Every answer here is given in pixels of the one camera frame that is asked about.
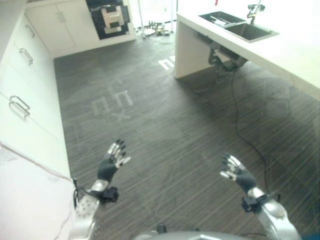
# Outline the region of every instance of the white cabinet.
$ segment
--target white cabinet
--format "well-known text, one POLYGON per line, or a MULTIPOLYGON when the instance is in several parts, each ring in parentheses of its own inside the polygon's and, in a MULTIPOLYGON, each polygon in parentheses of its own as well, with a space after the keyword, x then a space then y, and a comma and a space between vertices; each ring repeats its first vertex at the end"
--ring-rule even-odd
POLYGON ((130 22, 128 34, 100 40, 85 0, 33 2, 25 14, 54 58, 136 39, 130 22))
POLYGON ((10 63, 51 110, 59 110, 53 61, 26 17, 15 39, 10 63))
POLYGON ((25 117, 25 112, 17 104, 9 103, 0 93, 0 140, 33 160, 69 176, 66 147, 31 117, 25 117))
POLYGON ((55 86, 56 76, 52 58, 26 17, 22 19, 18 35, 14 42, 17 48, 26 48, 33 58, 33 63, 30 67, 34 68, 45 84, 55 86))
POLYGON ((99 37, 86 1, 66 1, 57 3, 56 6, 63 14, 64 24, 77 47, 91 48, 97 45, 99 37))
POLYGON ((50 53, 75 47, 65 26, 64 14, 55 4, 28 8, 25 14, 50 53))
POLYGON ((70 175, 54 63, 26 17, 0 79, 0 141, 70 175))

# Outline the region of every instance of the black glove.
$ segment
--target black glove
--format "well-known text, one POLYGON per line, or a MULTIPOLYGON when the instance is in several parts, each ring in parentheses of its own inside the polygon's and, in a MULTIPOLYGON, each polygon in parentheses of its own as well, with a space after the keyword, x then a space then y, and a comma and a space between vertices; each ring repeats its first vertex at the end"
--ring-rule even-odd
POLYGON ((246 167, 234 156, 225 153, 220 174, 228 179, 235 181, 247 194, 248 191, 257 185, 256 178, 246 167))
POLYGON ((126 147, 124 143, 125 141, 118 139, 109 147, 99 166, 97 173, 98 179, 111 183, 113 176, 120 166, 130 161, 131 157, 125 157, 126 153, 122 152, 126 147))

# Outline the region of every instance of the stainless steel sink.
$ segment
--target stainless steel sink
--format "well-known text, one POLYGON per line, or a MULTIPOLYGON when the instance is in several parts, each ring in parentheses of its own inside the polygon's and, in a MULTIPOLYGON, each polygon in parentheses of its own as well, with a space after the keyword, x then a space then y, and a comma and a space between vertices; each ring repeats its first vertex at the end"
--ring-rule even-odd
POLYGON ((211 23, 219 25, 220 27, 223 27, 223 28, 235 25, 237 23, 244 23, 245 22, 245 20, 238 18, 236 16, 232 16, 228 13, 223 12, 223 11, 215 11, 212 13, 200 15, 199 17, 201 17, 211 23))
POLYGON ((231 32, 232 34, 249 43, 256 42, 279 34, 275 31, 265 29, 256 25, 250 25, 248 23, 227 26, 225 27, 225 30, 231 32))

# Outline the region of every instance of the white countertop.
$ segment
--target white countertop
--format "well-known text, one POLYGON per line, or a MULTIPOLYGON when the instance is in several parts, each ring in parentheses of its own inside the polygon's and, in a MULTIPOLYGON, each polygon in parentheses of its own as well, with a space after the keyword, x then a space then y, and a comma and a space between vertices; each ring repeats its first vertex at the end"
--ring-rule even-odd
POLYGON ((13 46, 14 35, 25 12, 27 0, 10 0, 0 2, 0 79, 6 67, 6 54, 13 46))
MULTIPOLYGON (((223 11, 246 20, 247 10, 244 8, 244 11, 239 12, 232 8, 229 11, 215 8, 213 12, 223 11)), ((304 22, 295 23, 291 20, 295 16, 294 11, 277 19, 272 13, 267 14, 266 7, 264 12, 258 13, 255 23, 276 31, 279 35, 252 43, 194 13, 179 12, 177 18, 197 32, 320 100, 320 21, 317 21, 319 17, 315 17, 317 10, 314 9, 314 14, 310 16, 306 15, 304 22)))

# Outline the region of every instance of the black cable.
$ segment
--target black cable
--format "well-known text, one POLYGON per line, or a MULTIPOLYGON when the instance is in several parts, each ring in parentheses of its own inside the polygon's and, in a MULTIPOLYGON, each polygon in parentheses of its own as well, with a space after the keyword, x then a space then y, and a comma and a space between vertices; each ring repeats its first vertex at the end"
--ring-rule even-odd
POLYGON ((235 90, 234 90, 234 79, 235 79, 235 74, 236 74, 236 69, 233 71, 232 73, 232 78, 231 78, 231 93, 232 93, 232 98, 233 98, 233 102, 234 102, 234 106, 235 106, 235 124, 234 124, 234 128, 235 128, 235 133, 237 134, 237 136, 244 141, 245 143, 247 143, 250 147, 252 147, 255 152, 260 156, 260 158, 263 161, 264 164, 264 185, 265 185, 265 189, 267 191, 267 193, 269 194, 269 187, 268 187, 268 183, 267 183, 267 160, 265 159, 265 157, 260 153, 260 151, 256 148, 255 145, 253 145, 253 143, 251 143, 250 141, 248 141, 247 139, 245 139, 243 136, 241 136, 240 132, 239 132, 239 128, 238 128, 238 121, 239 121, 239 109, 238 109, 238 104, 236 101, 236 96, 235 96, 235 90))
POLYGON ((264 237, 267 237, 267 235, 263 234, 263 233, 258 233, 258 232, 248 232, 248 233, 245 233, 245 234, 241 234, 240 236, 241 237, 246 237, 248 235, 258 235, 258 236, 264 236, 264 237))
POLYGON ((223 76, 220 76, 220 74, 219 74, 219 65, 217 64, 217 70, 216 70, 216 80, 214 80, 213 81, 213 83, 211 84, 211 86, 210 87, 208 87, 206 90, 204 90, 204 91, 195 91, 195 90, 193 90, 190 86, 188 86, 188 88, 189 88, 189 90, 193 93, 193 94, 195 94, 195 95, 197 95, 197 96, 202 96, 202 95, 206 95, 206 94, 208 94, 208 93, 210 93, 211 92, 211 90, 212 90, 212 88, 216 85, 216 84, 220 84, 220 83, 223 83, 224 81, 223 80, 221 80, 221 79, 223 79, 223 78, 227 78, 227 77, 232 77, 232 74, 225 74, 225 75, 223 75, 223 76))

